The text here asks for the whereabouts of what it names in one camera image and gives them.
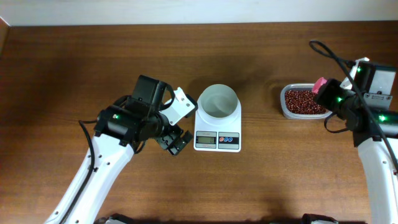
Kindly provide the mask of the pink measuring scoop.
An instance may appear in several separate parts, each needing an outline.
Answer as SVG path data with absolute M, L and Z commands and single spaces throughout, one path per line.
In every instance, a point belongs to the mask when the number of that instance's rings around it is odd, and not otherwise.
M 327 82 L 327 79 L 320 77 L 315 84 L 313 85 L 312 88 L 312 93 L 317 94 L 319 92 L 319 89 L 321 88 L 322 85 L 324 85 Z

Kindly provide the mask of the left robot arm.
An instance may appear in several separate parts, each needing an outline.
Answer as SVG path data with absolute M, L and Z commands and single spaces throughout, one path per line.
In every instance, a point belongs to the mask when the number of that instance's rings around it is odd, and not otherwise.
M 148 140 L 176 156 L 193 139 L 177 123 L 197 109 L 197 102 L 181 88 L 141 75 L 132 94 L 120 97 L 91 121 L 93 135 L 87 121 L 80 120 L 88 151 L 46 222 L 94 223 L 114 181 Z

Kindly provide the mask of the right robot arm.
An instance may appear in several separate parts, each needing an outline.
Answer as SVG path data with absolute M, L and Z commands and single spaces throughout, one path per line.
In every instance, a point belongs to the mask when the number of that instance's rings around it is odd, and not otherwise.
M 373 223 L 397 223 L 397 113 L 389 109 L 396 68 L 357 60 L 343 82 L 319 78 L 315 102 L 353 133 Z

